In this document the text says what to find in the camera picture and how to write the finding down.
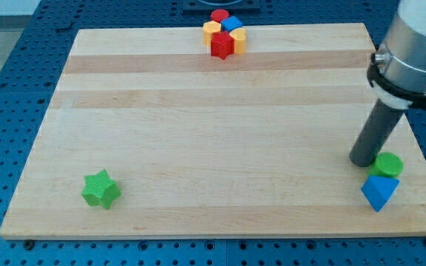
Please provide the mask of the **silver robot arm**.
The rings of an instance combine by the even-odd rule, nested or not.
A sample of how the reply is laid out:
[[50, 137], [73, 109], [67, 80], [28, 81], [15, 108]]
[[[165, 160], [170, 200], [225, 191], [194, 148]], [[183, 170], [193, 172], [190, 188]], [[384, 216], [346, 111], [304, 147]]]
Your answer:
[[367, 76], [378, 99], [390, 108], [426, 111], [426, 0], [399, 2]]

